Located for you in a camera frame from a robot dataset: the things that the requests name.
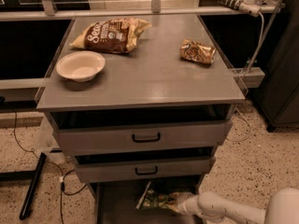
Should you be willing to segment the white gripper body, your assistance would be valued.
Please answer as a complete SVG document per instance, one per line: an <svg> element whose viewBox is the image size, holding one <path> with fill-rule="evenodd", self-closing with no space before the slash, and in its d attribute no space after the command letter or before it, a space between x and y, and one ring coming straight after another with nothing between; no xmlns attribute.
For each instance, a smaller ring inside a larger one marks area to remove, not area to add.
<svg viewBox="0 0 299 224"><path fill-rule="evenodd" d="M190 192L181 192L177 197L178 211L185 216L203 215L203 210L199 206L199 196Z"/></svg>

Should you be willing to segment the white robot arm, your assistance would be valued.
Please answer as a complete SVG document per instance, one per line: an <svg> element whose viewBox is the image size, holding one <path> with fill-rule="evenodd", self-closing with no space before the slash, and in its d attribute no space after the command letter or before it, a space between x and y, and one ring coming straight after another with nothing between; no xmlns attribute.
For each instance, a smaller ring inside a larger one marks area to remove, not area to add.
<svg viewBox="0 0 299 224"><path fill-rule="evenodd" d="M229 201L211 191L199 195L182 192L177 208L184 216L198 216L213 223L227 217L236 224L299 224L299 189L276 192L266 209Z"/></svg>

